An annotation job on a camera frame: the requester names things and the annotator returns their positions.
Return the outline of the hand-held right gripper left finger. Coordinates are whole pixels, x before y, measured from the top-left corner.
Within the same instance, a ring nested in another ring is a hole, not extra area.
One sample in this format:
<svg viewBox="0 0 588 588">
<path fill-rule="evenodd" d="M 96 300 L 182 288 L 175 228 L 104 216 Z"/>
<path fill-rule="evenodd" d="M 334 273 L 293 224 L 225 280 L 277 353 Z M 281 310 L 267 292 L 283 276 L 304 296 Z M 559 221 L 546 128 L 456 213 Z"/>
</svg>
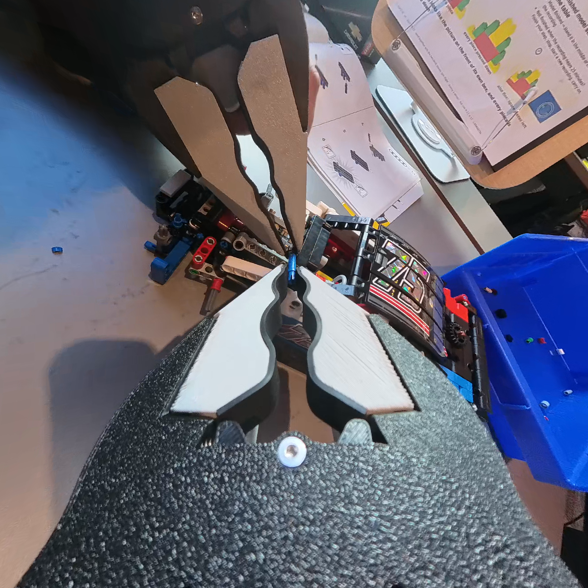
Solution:
<svg viewBox="0 0 588 588">
<path fill-rule="evenodd" d="M 250 436 L 272 413 L 280 387 L 273 340 L 287 289 L 281 265 L 213 315 L 172 395 L 170 419 L 234 422 Z"/>
</svg>

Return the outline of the person's left hand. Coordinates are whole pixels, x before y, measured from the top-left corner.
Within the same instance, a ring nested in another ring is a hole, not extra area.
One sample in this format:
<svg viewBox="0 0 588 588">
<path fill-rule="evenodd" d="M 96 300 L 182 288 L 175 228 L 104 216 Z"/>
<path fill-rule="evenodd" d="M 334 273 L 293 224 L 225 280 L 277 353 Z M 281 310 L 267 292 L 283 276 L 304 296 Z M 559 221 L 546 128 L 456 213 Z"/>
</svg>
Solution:
<svg viewBox="0 0 588 588">
<path fill-rule="evenodd" d="M 320 90 L 320 74 L 315 66 L 309 67 L 309 96 L 308 96 L 308 115 L 307 115 L 307 131 L 309 132 L 313 125 L 315 116 L 316 101 Z"/>
</svg>

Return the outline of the blue plastic bin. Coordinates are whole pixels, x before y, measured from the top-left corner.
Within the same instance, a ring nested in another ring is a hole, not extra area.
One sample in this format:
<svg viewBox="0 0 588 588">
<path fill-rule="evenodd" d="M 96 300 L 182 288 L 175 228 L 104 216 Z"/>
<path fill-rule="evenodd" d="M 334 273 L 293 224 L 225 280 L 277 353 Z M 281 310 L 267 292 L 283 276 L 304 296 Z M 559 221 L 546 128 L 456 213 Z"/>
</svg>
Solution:
<svg viewBox="0 0 588 588">
<path fill-rule="evenodd" d="M 503 454 L 587 492 L 587 239 L 525 234 L 443 276 L 483 326 Z"/>
</svg>

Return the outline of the toy brick race car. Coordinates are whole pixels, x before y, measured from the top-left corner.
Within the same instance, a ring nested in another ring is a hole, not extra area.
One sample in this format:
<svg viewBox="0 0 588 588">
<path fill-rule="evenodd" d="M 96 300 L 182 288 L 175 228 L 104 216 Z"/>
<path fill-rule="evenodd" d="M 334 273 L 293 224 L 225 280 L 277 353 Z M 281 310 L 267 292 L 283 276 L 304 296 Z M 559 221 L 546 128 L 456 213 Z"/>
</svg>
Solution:
<svg viewBox="0 0 588 588">
<path fill-rule="evenodd" d="M 281 264 L 292 243 L 284 221 L 269 215 L 282 239 L 280 254 L 260 240 L 219 198 L 180 170 L 155 198 L 163 221 L 144 248 L 153 255 L 149 276 L 163 285 L 188 256 L 189 279 L 205 283 L 202 313 L 212 312 L 223 285 L 244 291 Z M 306 268 L 364 311 L 379 315 L 434 361 L 487 422 L 492 412 L 483 326 L 465 294 L 453 296 L 429 262 L 381 219 L 337 215 L 325 204 L 306 203 Z"/>
</svg>

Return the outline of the open instruction booklet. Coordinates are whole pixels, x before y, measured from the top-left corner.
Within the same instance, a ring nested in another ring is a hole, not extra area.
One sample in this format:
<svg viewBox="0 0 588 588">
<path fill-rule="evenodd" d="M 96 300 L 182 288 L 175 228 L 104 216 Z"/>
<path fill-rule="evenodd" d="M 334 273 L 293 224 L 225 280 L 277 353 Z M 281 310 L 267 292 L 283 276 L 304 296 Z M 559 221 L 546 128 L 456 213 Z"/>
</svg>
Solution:
<svg viewBox="0 0 588 588">
<path fill-rule="evenodd" d="M 422 195 L 420 176 L 387 140 L 362 64 L 347 45 L 311 42 L 319 75 L 307 161 L 357 216 L 393 222 Z"/>
</svg>

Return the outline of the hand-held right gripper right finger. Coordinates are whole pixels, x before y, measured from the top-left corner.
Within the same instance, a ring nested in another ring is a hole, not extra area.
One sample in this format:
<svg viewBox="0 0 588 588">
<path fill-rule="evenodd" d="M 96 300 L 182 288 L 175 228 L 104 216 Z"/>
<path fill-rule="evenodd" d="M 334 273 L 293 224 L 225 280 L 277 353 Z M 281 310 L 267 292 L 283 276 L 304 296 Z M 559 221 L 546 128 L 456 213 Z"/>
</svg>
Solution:
<svg viewBox="0 0 588 588">
<path fill-rule="evenodd" d="M 415 402 L 369 315 L 310 270 L 298 268 L 307 351 L 306 395 L 312 412 L 342 433 L 354 419 L 379 432 L 376 417 L 409 413 Z"/>
</svg>

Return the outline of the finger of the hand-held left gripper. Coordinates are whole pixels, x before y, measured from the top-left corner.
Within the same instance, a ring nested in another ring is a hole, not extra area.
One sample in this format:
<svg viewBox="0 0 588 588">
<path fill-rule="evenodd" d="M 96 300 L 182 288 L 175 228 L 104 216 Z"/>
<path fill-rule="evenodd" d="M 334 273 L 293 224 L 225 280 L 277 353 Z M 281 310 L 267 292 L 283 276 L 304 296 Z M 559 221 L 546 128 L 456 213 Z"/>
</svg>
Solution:
<svg viewBox="0 0 588 588">
<path fill-rule="evenodd" d="M 205 86 L 174 77 L 155 89 L 155 95 L 194 161 L 201 183 L 266 246 L 283 252 L 275 225 L 261 209 L 257 188 L 238 157 L 215 95 Z"/>
<path fill-rule="evenodd" d="M 277 34 L 249 45 L 237 84 L 254 140 L 268 161 L 292 247 L 298 252 L 306 223 L 307 133 Z"/>
</svg>

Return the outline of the black toy set box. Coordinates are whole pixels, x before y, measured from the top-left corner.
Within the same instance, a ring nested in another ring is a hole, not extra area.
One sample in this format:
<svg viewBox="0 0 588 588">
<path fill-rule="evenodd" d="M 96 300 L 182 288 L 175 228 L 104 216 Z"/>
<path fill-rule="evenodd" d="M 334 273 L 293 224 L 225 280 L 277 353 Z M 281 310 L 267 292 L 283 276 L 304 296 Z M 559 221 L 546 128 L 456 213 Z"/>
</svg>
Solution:
<svg viewBox="0 0 588 588">
<path fill-rule="evenodd" d="M 380 54 L 371 35 L 371 22 L 378 1 L 318 1 L 318 14 L 332 40 L 348 44 L 358 57 L 371 65 Z"/>
</svg>

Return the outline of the printed instruction sheet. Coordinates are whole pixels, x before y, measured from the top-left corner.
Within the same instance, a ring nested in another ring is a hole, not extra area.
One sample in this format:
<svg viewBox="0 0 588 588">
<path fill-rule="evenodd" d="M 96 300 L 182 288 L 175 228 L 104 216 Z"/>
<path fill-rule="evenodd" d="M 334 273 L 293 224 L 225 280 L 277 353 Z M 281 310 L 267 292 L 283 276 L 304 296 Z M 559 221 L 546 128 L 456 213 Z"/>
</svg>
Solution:
<svg viewBox="0 0 588 588">
<path fill-rule="evenodd" d="M 493 168 L 587 114 L 587 1 L 387 5 Z"/>
</svg>

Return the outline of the grey desk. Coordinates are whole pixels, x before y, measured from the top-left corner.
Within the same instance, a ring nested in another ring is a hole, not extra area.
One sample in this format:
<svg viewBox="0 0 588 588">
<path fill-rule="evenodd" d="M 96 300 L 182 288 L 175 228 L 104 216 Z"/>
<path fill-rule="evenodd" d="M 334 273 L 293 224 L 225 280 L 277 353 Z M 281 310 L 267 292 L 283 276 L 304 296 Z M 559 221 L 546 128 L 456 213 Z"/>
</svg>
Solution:
<svg viewBox="0 0 588 588">
<path fill-rule="evenodd" d="M 378 120 L 391 146 L 417 170 L 423 195 L 395 219 L 390 228 L 417 249 L 439 274 L 446 273 L 511 239 L 504 224 L 472 180 L 439 183 L 389 118 L 376 98 L 378 85 L 401 89 L 387 65 L 362 62 Z"/>
<path fill-rule="evenodd" d="M 420 410 L 386 442 L 203 444 L 166 403 L 210 320 L 138 237 L 150 158 L 1 56 L 1 587 L 577 587 L 481 422 L 376 322 Z M 61 246 L 63 254 L 52 254 Z"/>
</svg>

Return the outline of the loose small brick pieces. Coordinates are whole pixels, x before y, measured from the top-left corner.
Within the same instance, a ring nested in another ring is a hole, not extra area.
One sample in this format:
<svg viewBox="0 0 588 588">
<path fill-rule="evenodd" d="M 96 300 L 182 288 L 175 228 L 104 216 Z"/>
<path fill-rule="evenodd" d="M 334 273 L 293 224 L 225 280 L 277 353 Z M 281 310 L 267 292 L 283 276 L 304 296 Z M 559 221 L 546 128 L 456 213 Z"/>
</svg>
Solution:
<svg viewBox="0 0 588 588">
<path fill-rule="evenodd" d="M 586 388 L 586 343 L 572 312 L 537 284 L 489 284 L 484 316 L 490 384 L 504 410 L 554 425 Z"/>
</svg>

